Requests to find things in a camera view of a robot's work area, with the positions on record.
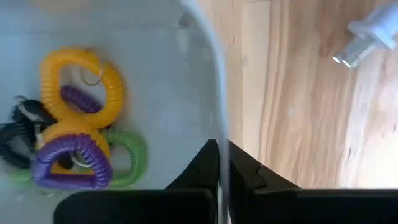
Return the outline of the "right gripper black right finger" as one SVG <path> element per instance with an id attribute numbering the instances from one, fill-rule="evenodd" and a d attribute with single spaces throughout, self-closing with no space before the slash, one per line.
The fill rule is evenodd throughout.
<path id="1" fill-rule="evenodd" d="M 229 149 L 232 224 L 291 222 L 291 199 L 299 187 L 234 143 L 229 144 Z"/>

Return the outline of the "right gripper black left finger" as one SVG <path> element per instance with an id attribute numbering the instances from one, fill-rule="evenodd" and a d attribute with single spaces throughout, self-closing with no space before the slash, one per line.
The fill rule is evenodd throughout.
<path id="1" fill-rule="evenodd" d="M 165 189 L 177 197 L 173 224 L 218 224 L 219 148 L 209 139 L 185 170 Z"/>

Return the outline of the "white plastic bin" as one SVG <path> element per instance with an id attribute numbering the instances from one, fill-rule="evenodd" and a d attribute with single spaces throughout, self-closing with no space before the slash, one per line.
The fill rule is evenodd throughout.
<path id="1" fill-rule="evenodd" d="M 74 86 L 103 108 L 62 100 Z M 14 121 L 16 96 L 41 101 L 51 126 Z M 33 129 L 30 169 L 0 159 L 0 224 L 173 224 L 165 188 L 209 139 L 219 148 L 218 224 L 229 224 L 224 55 L 195 0 L 0 0 L 0 123 Z M 87 134 L 113 171 L 102 190 L 58 190 L 31 179 L 45 144 Z M 78 151 L 54 174 L 93 173 Z"/>

